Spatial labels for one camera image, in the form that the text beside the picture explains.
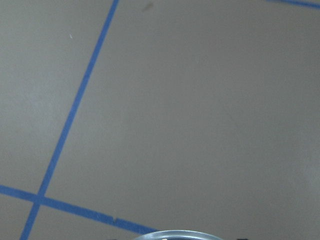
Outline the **clear tennis ball tube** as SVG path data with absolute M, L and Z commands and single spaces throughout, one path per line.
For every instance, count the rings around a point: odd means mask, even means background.
M 221 238 L 192 230 L 163 230 L 147 233 L 135 240 L 222 240 Z

